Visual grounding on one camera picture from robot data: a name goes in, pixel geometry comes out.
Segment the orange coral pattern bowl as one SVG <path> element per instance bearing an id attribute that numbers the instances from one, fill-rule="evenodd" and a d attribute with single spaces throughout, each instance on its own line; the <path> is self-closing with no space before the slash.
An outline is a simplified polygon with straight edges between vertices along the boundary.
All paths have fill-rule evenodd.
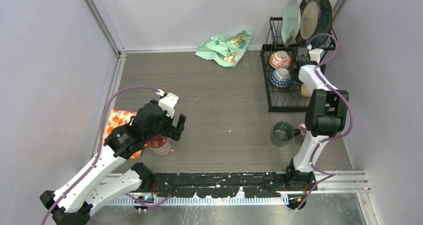
<path id="1" fill-rule="evenodd" d="M 291 56 L 286 51 L 277 51 L 270 56 L 269 63 L 274 69 L 288 69 L 291 64 Z"/>

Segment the white ceramic bowl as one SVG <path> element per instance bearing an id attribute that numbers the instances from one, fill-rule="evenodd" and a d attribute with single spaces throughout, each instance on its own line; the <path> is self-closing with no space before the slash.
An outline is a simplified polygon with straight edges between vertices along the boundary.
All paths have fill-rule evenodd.
<path id="1" fill-rule="evenodd" d="M 305 84 L 301 85 L 301 95 L 306 98 L 310 98 L 312 96 L 312 91 L 308 89 Z"/>

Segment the mint green flower plate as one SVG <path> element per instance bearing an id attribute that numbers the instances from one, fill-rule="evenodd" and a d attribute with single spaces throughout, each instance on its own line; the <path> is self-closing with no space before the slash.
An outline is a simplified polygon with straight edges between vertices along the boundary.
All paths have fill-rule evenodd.
<path id="1" fill-rule="evenodd" d="M 290 0 L 282 17 L 281 38 L 285 47 L 296 42 L 301 24 L 301 12 L 297 0 Z"/>

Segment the black rimmed cream plate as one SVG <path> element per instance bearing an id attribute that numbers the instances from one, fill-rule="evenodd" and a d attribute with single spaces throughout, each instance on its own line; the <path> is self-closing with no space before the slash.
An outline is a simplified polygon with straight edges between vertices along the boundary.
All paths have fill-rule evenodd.
<path id="1" fill-rule="evenodd" d="M 304 45 L 317 30 L 320 19 L 320 0 L 302 0 L 299 8 L 301 21 L 296 43 Z"/>

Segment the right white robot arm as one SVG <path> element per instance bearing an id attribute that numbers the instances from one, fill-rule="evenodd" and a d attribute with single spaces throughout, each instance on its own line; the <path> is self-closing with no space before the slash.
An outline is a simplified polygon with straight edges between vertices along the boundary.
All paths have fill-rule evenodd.
<path id="1" fill-rule="evenodd" d="M 285 185 L 291 190 L 310 185 L 317 159 L 330 138 L 345 128 L 349 94 L 338 90 L 320 69 L 322 49 L 297 46 L 292 49 L 290 73 L 311 92 L 305 114 L 305 139 L 286 168 Z"/>

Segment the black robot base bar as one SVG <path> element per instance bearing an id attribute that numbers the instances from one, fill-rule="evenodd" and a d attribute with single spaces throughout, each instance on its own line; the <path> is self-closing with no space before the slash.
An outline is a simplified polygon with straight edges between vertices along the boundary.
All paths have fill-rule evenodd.
<path id="1" fill-rule="evenodd" d="M 136 191 L 153 193 L 161 198 L 211 197 L 276 198 L 281 192 L 303 194 L 316 183 L 313 173 L 302 177 L 279 172 L 237 173 L 156 173 L 147 178 Z"/>

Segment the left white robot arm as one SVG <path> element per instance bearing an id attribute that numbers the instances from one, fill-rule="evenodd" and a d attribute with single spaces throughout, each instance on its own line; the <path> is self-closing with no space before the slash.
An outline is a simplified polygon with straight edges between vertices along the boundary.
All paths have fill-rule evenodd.
<path id="1" fill-rule="evenodd" d="M 159 135 L 178 141 L 184 130 L 186 116 L 181 114 L 173 126 L 178 96 L 167 94 L 159 101 L 151 100 L 118 126 L 104 140 L 102 150 L 77 175 L 56 191 L 45 191 L 40 201 L 58 225 L 85 225 L 103 206 L 121 195 L 152 188 L 154 174 L 143 163 L 135 163 L 120 177 L 100 183 L 117 167 L 142 150 Z"/>

